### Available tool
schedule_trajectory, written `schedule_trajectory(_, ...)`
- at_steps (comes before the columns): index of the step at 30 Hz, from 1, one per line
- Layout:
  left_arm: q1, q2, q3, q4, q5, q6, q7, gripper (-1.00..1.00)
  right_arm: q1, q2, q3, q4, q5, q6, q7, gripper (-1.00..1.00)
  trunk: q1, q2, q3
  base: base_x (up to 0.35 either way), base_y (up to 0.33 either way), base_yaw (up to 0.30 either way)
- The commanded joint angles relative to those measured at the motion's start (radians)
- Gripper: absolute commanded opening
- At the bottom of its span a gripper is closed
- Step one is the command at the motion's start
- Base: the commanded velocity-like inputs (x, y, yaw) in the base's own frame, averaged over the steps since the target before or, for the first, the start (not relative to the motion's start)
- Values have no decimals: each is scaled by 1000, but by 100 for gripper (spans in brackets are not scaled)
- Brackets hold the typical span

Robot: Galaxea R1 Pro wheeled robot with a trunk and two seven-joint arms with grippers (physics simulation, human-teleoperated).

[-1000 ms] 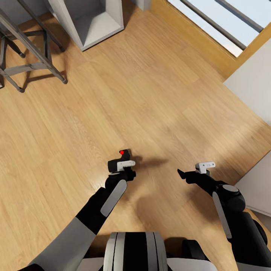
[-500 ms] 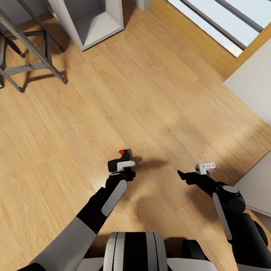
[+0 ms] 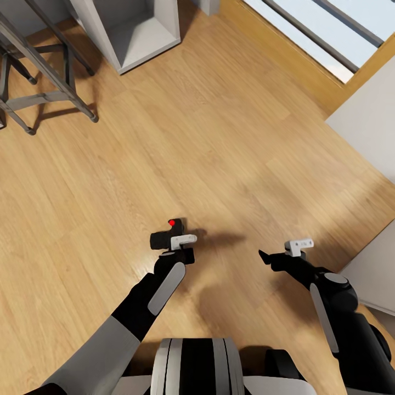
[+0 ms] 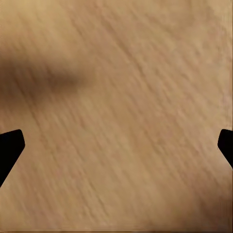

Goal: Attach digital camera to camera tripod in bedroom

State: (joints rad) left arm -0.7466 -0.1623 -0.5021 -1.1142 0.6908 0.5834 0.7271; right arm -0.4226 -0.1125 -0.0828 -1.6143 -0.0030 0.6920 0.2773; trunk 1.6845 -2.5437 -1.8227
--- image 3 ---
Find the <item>robot trunk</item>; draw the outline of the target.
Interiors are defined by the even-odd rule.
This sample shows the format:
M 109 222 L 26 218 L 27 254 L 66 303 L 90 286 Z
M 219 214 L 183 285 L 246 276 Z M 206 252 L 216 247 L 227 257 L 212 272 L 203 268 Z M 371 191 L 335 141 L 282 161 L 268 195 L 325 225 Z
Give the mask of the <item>robot trunk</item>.
M 163 338 L 150 395 L 245 395 L 232 338 Z

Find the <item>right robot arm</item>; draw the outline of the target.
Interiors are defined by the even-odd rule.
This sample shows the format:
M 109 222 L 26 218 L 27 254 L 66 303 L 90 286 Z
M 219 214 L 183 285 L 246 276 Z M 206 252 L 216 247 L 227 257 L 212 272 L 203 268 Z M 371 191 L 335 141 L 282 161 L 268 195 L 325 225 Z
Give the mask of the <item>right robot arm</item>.
M 258 250 L 274 272 L 285 270 L 310 290 L 331 353 L 338 359 L 347 395 L 395 395 L 395 370 L 383 335 L 355 311 L 358 297 L 349 280 L 325 267 L 314 267 L 300 249 L 312 239 L 285 243 L 286 252 Z

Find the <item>digital camera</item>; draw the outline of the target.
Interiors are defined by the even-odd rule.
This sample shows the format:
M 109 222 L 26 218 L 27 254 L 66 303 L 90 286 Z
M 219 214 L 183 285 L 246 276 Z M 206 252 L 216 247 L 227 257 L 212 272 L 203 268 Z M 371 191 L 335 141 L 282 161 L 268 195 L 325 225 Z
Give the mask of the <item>digital camera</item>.
M 168 223 L 172 226 L 169 232 L 155 232 L 150 236 L 150 247 L 152 250 L 168 249 L 171 251 L 171 238 L 184 235 L 184 225 L 181 219 L 170 219 Z M 185 244 L 181 245 L 181 250 Z

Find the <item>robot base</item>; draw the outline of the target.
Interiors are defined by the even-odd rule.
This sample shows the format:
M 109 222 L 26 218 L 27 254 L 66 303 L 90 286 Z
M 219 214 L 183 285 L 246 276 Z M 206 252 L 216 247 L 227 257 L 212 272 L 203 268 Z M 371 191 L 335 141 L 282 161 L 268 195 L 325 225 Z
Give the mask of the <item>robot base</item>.
M 245 395 L 317 395 L 285 349 L 266 350 L 264 367 L 266 376 L 254 376 L 251 368 L 242 368 Z M 112 395 L 150 395 L 153 368 L 132 377 L 130 369 L 128 363 Z

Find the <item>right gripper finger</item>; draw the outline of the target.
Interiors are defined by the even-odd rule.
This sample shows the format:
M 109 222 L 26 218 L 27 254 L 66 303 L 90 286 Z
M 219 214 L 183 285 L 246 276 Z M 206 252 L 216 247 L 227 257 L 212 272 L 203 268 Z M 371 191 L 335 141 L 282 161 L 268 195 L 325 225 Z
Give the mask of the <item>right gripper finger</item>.
M 258 250 L 258 252 L 259 252 L 259 255 L 261 256 L 261 258 L 263 259 L 263 261 L 264 261 L 264 263 L 266 265 L 271 264 L 271 255 L 272 254 L 268 255 L 268 254 L 266 254 L 265 252 L 263 252 L 261 250 Z

